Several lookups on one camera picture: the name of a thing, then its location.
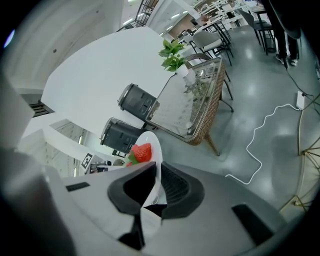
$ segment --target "black trash bin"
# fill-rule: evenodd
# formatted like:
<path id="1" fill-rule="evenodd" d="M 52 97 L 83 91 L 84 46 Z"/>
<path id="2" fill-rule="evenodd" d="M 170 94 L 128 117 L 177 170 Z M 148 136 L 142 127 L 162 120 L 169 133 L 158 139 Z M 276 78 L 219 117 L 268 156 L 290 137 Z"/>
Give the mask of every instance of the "black trash bin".
<path id="1" fill-rule="evenodd" d="M 126 110 L 145 122 L 155 101 L 155 97 L 139 88 L 138 85 L 131 83 L 121 94 L 118 100 L 118 105 L 121 110 Z"/>
<path id="2" fill-rule="evenodd" d="M 128 154 L 145 131 L 111 117 L 104 126 L 100 144 Z"/>

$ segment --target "ceiling light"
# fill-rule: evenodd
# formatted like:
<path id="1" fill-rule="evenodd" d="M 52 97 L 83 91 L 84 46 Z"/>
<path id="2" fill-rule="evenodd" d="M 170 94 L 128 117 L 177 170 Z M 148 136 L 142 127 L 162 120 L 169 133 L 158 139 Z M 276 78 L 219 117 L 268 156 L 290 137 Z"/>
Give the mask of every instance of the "ceiling light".
<path id="1" fill-rule="evenodd" d="M 133 18 L 131 18 L 131 19 L 128 19 L 126 22 L 124 22 L 123 23 L 123 25 L 126 25 L 126 24 L 128 24 L 129 22 L 131 22 L 133 20 Z"/>
<path id="2" fill-rule="evenodd" d="M 8 36 L 8 38 L 5 40 L 5 43 L 3 45 L 3 48 L 7 47 L 8 44 L 10 44 L 12 38 L 14 37 L 15 34 L 15 30 L 12 30 L 12 32 L 10 33 L 10 35 Z"/>
<path id="3" fill-rule="evenodd" d="M 176 14 L 176 15 L 173 15 L 172 17 L 171 17 L 171 19 L 174 19 L 175 17 L 178 17 L 180 15 L 180 13 L 178 13 L 178 14 Z"/>

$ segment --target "strawberry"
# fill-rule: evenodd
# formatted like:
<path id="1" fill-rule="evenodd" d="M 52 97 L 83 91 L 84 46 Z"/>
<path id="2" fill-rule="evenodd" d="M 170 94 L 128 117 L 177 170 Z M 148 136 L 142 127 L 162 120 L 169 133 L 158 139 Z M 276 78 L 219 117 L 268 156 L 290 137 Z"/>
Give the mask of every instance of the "strawberry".
<path id="1" fill-rule="evenodd" d="M 139 163 L 148 162 L 152 157 L 151 144 L 146 143 L 141 146 L 133 145 L 131 148 L 136 160 Z"/>

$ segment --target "sneaker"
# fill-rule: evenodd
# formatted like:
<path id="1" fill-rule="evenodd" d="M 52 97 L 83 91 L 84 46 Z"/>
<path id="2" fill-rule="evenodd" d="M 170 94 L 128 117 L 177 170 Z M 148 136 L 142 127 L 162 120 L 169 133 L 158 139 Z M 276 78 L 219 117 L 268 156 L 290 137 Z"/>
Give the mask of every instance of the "sneaker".
<path id="1" fill-rule="evenodd" d="M 283 59 L 283 58 L 280 58 L 278 53 L 275 55 L 275 58 L 276 58 L 278 61 L 280 61 L 282 65 L 285 64 L 284 59 Z"/>
<path id="2" fill-rule="evenodd" d="M 290 59 L 290 64 L 292 65 L 292 66 L 297 66 L 297 63 L 298 63 L 298 60 L 296 59 L 296 58 L 292 58 L 292 59 Z"/>

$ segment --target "green plant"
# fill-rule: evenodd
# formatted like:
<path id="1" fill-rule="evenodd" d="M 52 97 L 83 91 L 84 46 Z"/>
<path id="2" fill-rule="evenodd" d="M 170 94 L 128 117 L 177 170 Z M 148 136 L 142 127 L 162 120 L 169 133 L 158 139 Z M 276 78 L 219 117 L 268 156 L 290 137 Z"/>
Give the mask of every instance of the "green plant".
<path id="1" fill-rule="evenodd" d="M 163 46 L 164 49 L 159 51 L 159 55 L 166 59 L 161 66 L 168 71 L 175 72 L 180 66 L 185 64 L 185 59 L 181 57 L 180 54 L 177 54 L 184 48 L 184 45 L 179 44 L 178 40 L 175 40 L 172 43 L 167 40 L 163 40 Z"/>

